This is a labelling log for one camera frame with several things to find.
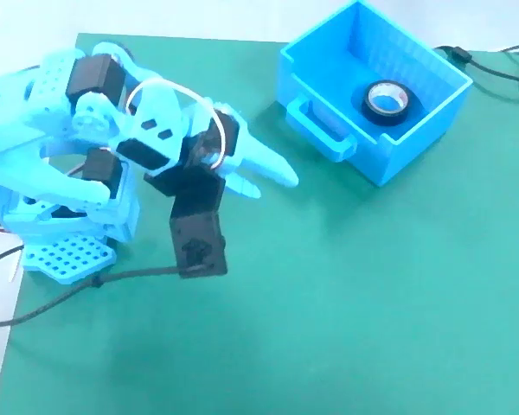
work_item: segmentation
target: roll of tape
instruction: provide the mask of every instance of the roll of tape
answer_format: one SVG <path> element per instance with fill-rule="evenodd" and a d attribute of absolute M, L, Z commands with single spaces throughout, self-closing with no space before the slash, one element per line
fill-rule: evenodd
<path fill-rule="evenodd" d="M 362 113 L 373 124 L 398 125 L 406 120 L 411 99 L 409 89 L 401 83 L 379 80 L 368 86 L 362 102 Z"/>

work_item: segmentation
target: green mat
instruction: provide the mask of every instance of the green mat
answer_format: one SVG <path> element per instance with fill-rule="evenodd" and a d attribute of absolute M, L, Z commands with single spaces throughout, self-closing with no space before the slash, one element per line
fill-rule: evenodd
<path fill-rule="evenodd" d="M 519 415 L 519 86 L 475 72 L 457 122 L 384 188 L 331 164 L 273 103 L 277 43 L 81 35 L 227 101 L 297 171 L 226 195 L 226 277 L 139 278 L 13 329 L 0 415 Z M 475 54 L 519 74 L 519 60 Z M 174 262 L 141 186 L 115 270 Z M 65 288 L 22 283 L 18 314 Z"/>

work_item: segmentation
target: white cable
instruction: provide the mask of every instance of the white cable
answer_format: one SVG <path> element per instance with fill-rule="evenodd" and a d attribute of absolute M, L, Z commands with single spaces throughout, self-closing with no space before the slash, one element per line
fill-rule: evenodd
<path fill-rule="evenodd" d="M 125 111 L 127 113 L 131 113 L 129 110 L 129 105 L 134 100 L 137 93 L 139 93 L 145 86 L 151 85 L 151 84 L 164 84 L 168 86 L 171 89 L 174 89 L 180 93 L 183 93 L 184 95 L 191 97 L 193 100 L 195 100 L 198 104 L 202 105 L 204 108 L 206 108 L 209 112 L 211 112 L 211 116 L 214 119 L 215 125 L 217 125 L 217 128 L 219 129 L 219 134 L 221 136 L 221 151 L 219 154 L 219 157 L 211 165 L 211 169 L 215 169 L 217 166 L 219 166 L 223 162 L 223 157 L 225 156 L 226 151 L 226 135 L 225 135 L 225 129 L 223 128 L 223 124 L 221 123 L 221 119 L 219 118 L 219 115 L 217 115 L 217 112 L 215 112 L 215 108 L 209 104 L 209 102 L 203 98 L 202 96 L 198 95 L 194 91 L 188 89 L 185 86 L 181 86 L 172 80 L 166 80 L 164 78 L 149 78 L 147 80 L 144 80 L 140 84 L 137 85 L 135 89 L 132 90 L 132 92 L 129 94 L 129 98 L 127 98 L 127 103 L 125 104 Z"/>

